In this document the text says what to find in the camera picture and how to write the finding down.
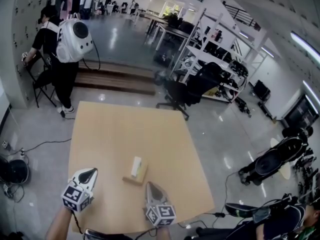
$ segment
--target floor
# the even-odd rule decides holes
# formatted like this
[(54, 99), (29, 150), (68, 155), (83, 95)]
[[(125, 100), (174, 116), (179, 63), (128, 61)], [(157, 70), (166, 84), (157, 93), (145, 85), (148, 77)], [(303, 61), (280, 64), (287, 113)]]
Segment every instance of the floor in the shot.
[[(94, 35), (96, 35), (96, 31), (92, 30), (95, 28), (93, 25), (95, 21), (100, 26), (107, 27), (108, 25), (102, 19), (94, 19), (91, 22), (91, 33), (93, 32)], [(123, 32), (122, 28), (130, 28), (130, 23), (128, 26), (121, 25), (118, 18), (110, 24), (117, 25), (119, 33)], [(100, 34), (108, 35), (110, 38), (109, 30), (99, 28), (99, 31)], [(126, 39), (127, 34), (124, 33), (119, 37)], [(132, 45), (126, 45), (124, 39), (115, 41), (114, 49), (111, 48), (111, 41), (105, 42), (107, 44), (105, 50), (102, 49), (104, 42), (99, 38), (95, 39), (99, 50), (101, 49), (101, 57), (107, 59), (118, 56), (117, 58), (125, 59), (125, 54), (135, 53), (134, 41), (130, 41)], [(139, 49), (146, 52), (143, 56), (147, 58), (147, 63), (150, 66), (154, 66), (153, 51), (150, 45), (145, 46), (141, 43)], [(135, 62), (141, 61), (140, 58), (136, 58)], [(77, 110), (80, 101), (154, 108), (156, 103), (164, 102), (164, 95), (164, 90), (158, 86), (155, 96), (76, 87), (71, 99), (75, 110)], [(251, 109), (251, 118), (247, 114), (241, 113), (234, 103), (227, 105), (224, 102), (206, 98), (203, 98), (199, 104), (187, 108), (190, 118), (186, 124), (203, 166), (216, 212), (221, 211), (224, 206), (227, 176), (248, 165), (251, 159), (255, 159), (267, 150), (270, 147), (271, 138), (281, 139), (281, 125), (274, 124), (264, 116), (257, 106), (256, 98), (250, 94), (249, 86), (241, 93), (241, 97), (247, 101)], [(0, 140), (8, 140), (17, 150), (21, 147), (30, 149), (44, 141), (62, 141), (71, 138), (74, 121), (63, 120), (43, 96), (39, 104), (40, 108), (37, 108), (33, 103), (26, 110), (12, 109), (2, 130)], [(21, 202), (14, 203), (0, 191), (0, 229), (3, 230), (3, 233), (22, 231), (29, 239), (44, 239), (46, 231), (62, 204), (60, 195), (67, 184), (69, 151), (70, 142), (64, 142), (44, 144), (28, 152), (31, 178), (29, 183), (24, 186), (25, 193)], [(286, 180), (279, 173), (276, 173), (273, 177), (266, 179), (261, 186), (253, 184), (244, 186), (235, 174), (230, 176), (227, 182), (227, 202), (230, 203), (260, 206), (271, 199), (281, 198), (284, 193), (297, 193), (297, 183), (294, 176)], [(19, 189), (16, 192), (16, 198), (18, 199), (21, 194), (21, 189)], [(211, 227), (215, 217), (202, 214), (181, 224), (185, 226), (197, 220), (203, 220), (208, 227)], [(230, 228), (238, 222), (239, 219), (227, 216), (219, 219), (214, 226)], [(181, 240), (186, 235), (193, 235), (195, 227), (201, 225), (200, 222), (195, 223), (190, 229), (181, 228), (177, 224), (173, 225), (170, 227), (172, 239)], [(70, 231), (68, 239), (82, 239), (82, 236)]]
[[(155, 28), (151, 35), (146, 35), (150, 19), (139, 17), (134, 25), (134, 17), (128, 14), (96, 15), (93, 19), (84, 20), (99, 52), (100, 60), (122, 63), (150, 70), (167, 68), (172, 57), (176, 56), (182, 43), (180, 37), (167, 35), (159, 51), (156, 51), (161, 32), (151, 44)], [(97, 60), (93, 49), (86, 59)]]

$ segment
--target white backpack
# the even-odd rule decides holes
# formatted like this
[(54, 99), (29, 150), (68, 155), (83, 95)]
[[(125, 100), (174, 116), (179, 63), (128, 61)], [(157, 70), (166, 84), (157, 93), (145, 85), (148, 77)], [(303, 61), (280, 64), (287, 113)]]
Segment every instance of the white backpack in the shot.
[(59, 26), (47, 21), (41, 27), (57, 33), (56, 58), (62, 63), (78, 62), (94, 45), (88, 27), (79, 19), (67, 19)]

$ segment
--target white shelving unit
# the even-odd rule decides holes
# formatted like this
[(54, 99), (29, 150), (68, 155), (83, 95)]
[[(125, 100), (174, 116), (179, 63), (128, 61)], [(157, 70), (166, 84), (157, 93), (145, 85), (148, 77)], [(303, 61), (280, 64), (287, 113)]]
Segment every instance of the white shelving unit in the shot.
[[(173, 71), (177, 69), (178, 65), (183, 64), (183, 62), (181, 61), (181, 58), (182, 58), (184, 52), (187, 51), (187, 50), (189, 51), (189, 53), (192, 53), (195, 56), (195, 58), (194, 58), (194, 61), (193, 61), (191, 66), (186, 67), (186, 65), (183, 64), (183, 68), (187, 69), (187, 73), (185, 74), (185, 76), (184, 76), (184, 78), (182, 80), (182, 83), (185, 83), (187, 81), (189, 75), (193, 71), (193, 68), (198, 63), (198, 61), (203, 61), (206, 64), (207, 63), (212, 63), (212, 62), (216, 63), (221, 67), (222, 70), (230, 73), (231, 74), (231, 78), (233, 78), (233, 79), (239, 78), (240, 81), (242, 80), (242, 81), (245, 81), (245, 82), (243, 82), (243, 85), (242, 85), (242, 87), (240, 89), (234, 88), (234, 87), (232, 87), (232, 86), (230, 86), (228, 84), (224, 84), (223, 85), (223, 87), (225, 87), (227, 89), (230, 89), (230, 90), (235, 92), (235, 94), (233, 95), (233, 98), (231, 100), (229, 98), (224, 97), (224, 96), (218, 97), (215, 94), (214, 95), (203, 95), (203, 97), (204, 98), (213, 99), (213, 100), (223, 101), (223, 102), (227, 102), (227, 103), (232, 103), (237, 98), (239, 93), (241, 93), (243, 91), (243, 89), (246, 87), (247, 79), (245, 79), (244, 77), (238, 76), (238, 74), (236, 72), (234, 72), (229, 67), (229, 64), (227, 62), (225, 62), (225, 61), (223, 61), (223, 60), (211, 55), (210, 53), (205, 52), (204, 49), (207, 46), (208, 42), (211, 42), (211, 43), (217, 45), (218, 48), (221, 47), (224, 50), (226, 50), (227, 52), (235, 55), (236, 57), (241, 59), (242, 62), (246, 61), (246, 57), (244, 57), (241, 54), (235, 52), (230, 47), (224, 47), (224, 45), (222, 45), (219, 42), (216, 42), (212, 38), (212, 35), (213, 35), (214, 31), (216, 30), (216, 28), (218, 27), (218, 25), (221, 25), (222, 27), (227, 29), (232, 35), (234, 35), (235, 38), (241, 39), (246, 45), (248, 45), (248, 47), (250, 47), (250, 49), (254, 49), (255, 50), (255, 48), (247, 40), (243, 40), (243, 38), (240, 36), (239, 33), (235, 32), (233, 29), (231, 29), (230, 27), (226, 26), (223, 22), (221, 22), (222, 16), (223, 16), (223, 14), (221, 13), (218, 18), (213, 18), (211, 15), (209, 15), (209, 13), (206, 13), (206, 9), (203, 10), (203, 12), (201, 14), (201, 17), (199, 18), (197, 24), (194, 26), (194, 29), (193, 29), (192, 33), (190, 34), (189, 39), (186, 41), (186, 43), (185, 43), (185, 45), (184, 45), (179, 57), (177, 58), (176, 63), (174, 65), (171, 73), (173, 73)], [(207, 34), (204, 34), (204, 32), (202, 30), (202, 26), (201, 26), (202, 17), (207, 17), (207, 18), (212, 20), (212, 26), (210, 26), (210, 31)], [(197, 48), (189, 45), (190, 40), (193, 37), (193, 35), (195, 34), (196, 30), (200, 31), (200, 38), (201, 38), (201, 43), (202, 43), (202, 46), (201, 46), (200, 49), (197, 49)]]

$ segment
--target white sneaker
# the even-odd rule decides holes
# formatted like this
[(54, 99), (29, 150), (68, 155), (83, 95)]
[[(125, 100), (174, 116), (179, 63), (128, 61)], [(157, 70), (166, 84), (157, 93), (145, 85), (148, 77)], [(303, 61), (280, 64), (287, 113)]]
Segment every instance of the white sneaker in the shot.
[(55, 99), (57, 102), (60, 102), (60, 103), (61, 103), (61, 101), (60, 101), (60, 99), (58, 98), (57, 95), (54, 95), (54, 99)]
[(70, 113), (75, 112), (75, 109), (74, 109), (73, 106), (71, 106), (70, 108), (65, 108), (65, 106), (62, 105), (61, 107), (59, 107), (57, 109), (57, 111), (58, 111), (59, 114), (61, 114), (62, 111), (64, 112), (64, 114), (70, 114)]

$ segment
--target wooden step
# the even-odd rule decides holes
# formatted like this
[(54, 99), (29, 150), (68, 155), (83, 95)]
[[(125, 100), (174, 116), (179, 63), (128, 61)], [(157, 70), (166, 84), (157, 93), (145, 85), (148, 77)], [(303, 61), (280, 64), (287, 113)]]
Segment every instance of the wooden step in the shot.
[(96, 70), (78, 72), (74, 86), (155, 95), (153, 82), (123, 75), (101, 74)]
[[(85, 60), (86, 65), (90, 69), (98, 69), (99, 62), (94, 60)], [(86, 72), (89, 71), (81, 60), (79, 62), (79, 71)], [(108, 62), (101, 62), (100, 70), (95, 70), (96, 73), (99, 74), (108, 74), (114, 76), (125, 76), (130, 77), (132, 79), (140, 79), (148, 82), (154, 81), (154, 73), (151, 70), (134, 67), (134, 66), (127, 66), (122, 64), (115, 64), (115, 63), (108, 63)]]

